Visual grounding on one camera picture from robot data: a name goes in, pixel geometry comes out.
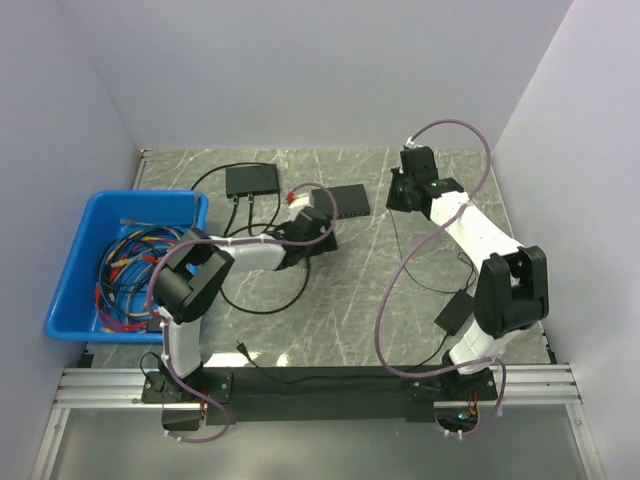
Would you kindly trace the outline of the black network switch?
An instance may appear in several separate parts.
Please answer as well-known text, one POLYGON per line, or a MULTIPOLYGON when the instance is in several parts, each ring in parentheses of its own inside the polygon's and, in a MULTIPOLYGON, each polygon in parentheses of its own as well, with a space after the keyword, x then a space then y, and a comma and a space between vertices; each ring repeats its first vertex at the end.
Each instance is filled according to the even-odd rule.
MULTIPOLYGON (((347 219, 368 216, 371 213, 365 187, 362 183, 330 187, 337 206, 337 218, 347 219)), ((327 218, 333 218, 333 204, 323 189, 311 191, 314 207, 327 218)))
POLYGON ((225 172, 226 196, 272 195, 280 191, 278 170, 275 165, 232 167, 225 172))

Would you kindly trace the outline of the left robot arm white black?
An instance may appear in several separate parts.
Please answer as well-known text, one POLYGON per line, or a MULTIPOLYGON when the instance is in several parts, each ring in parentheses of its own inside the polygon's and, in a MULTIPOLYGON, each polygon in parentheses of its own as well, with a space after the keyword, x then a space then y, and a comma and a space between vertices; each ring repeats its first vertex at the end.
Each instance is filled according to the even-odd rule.
POLYGON ((279 271, 337 249, 331 219, 315 207, 293 209, 289 219, 255 237, 221 238, 188 231, 156 267, 148 292, 163 335, 165 388, 176 400, 194 399, 201 388, 201 320, 228 276, 279 271))

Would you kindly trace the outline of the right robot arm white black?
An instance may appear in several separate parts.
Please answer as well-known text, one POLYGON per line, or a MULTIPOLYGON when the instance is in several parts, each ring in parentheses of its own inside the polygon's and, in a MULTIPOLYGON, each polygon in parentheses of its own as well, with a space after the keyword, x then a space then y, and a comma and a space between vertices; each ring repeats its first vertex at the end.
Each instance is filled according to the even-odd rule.
POLYGON ((486 360, 548 315, 547 258, 540 247, 525 247, 498 228, 456 180, 440 177, 430 148, 404 148, 400 159, 387 207, 420 212, 442 227, 478 271, 473 321, 447 352, 452 366, 439 377, 443 393, 461 399, 486 360))

